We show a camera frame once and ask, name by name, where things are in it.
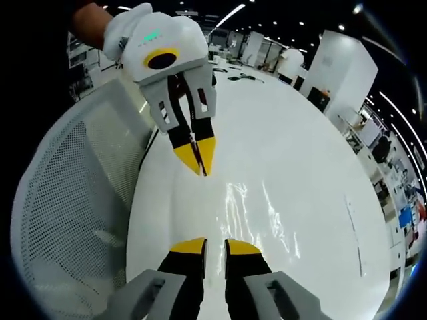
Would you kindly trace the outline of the person's left hand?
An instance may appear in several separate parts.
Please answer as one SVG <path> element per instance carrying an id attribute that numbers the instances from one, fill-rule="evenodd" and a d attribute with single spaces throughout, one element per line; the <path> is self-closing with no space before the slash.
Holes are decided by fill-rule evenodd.
<path id="1" fill-rule="evenodd" d="M 133 9 L 115 16 L 104 32 L 103 53 L 110 61 L 118 61 L 137 24 L 153 13 L 150 3 L 142 3 Z"/>

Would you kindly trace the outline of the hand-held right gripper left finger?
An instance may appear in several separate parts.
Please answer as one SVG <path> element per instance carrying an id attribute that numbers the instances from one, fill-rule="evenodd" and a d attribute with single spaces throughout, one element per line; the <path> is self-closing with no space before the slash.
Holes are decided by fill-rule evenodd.
<path id="1" fill-rule="evenodd" d="M 207 239 L 176 243 L 108 300 L 107 319 L 196 319 L 203 301 Z"/>

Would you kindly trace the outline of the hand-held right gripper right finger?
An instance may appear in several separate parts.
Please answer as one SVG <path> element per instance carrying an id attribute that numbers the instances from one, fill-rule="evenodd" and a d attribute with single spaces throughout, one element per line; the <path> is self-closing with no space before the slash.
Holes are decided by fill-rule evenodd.
<path id="1" fill-rule="evenodd" d="M 273 272 L 254 245 L 226 239 L 225 298 L 231 319 L 320 319 L 320 300 L 282 271 Z"/>

